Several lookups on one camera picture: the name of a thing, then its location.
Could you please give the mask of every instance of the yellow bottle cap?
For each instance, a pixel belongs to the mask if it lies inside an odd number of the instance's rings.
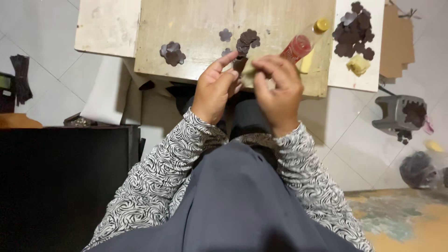
[[[330,20],[326,17],[319,18],[319,20],[314,24],[314,29],[317,33],[325,32],[330,29]]]

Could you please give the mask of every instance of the gray plastic stool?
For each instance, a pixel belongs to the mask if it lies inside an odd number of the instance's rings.
[[[383,110],[381,120],[372,121],[373,127],[377,129],[400,129],[400,130],[418,130],[419,128],[411,122],[405,122],[406,115],[403,108],[408,102],[426,103],[422,98],[415,96],[381,96],[375,99],[375,103]]]

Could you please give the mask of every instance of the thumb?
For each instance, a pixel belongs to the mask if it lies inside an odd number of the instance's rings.
[[[213,85],[222,92],[226,92],[230,85],[238,79],[238,72],[235,70],[229,70],[222,73],[222,75],[215,81]]]
[[[258,72],[254,78],[254,92],[259,102],[265,102],[272,97],[271,91],[267,88],[266,75]]]

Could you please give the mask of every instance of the sleeve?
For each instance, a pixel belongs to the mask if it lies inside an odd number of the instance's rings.
[[[277,172],[284,183],[296,192],[308,215],[351,242],[356,248],[372,252],[357,219],[315,154],[314,140],[301,123],[287,136],[274,139],[278,146]]]
[[[188,110],[162,143],[130,170],[84,250],[123,232],[165,223],[169,204],[189,178],[194,161],[204,150],[227,142],[221,130]]]

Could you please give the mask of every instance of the pink object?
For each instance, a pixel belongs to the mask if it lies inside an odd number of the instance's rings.
[[[432,126],[432,123],[430,122],[429,116],[425,116],[425,122],[423,124],[423,130],[428,134],[432,135],[434,133],[434,128]]]
[[[311,50],[310,40],[305,35],[297,35],[289,42],[280,56],[295,64],[310,53]]]

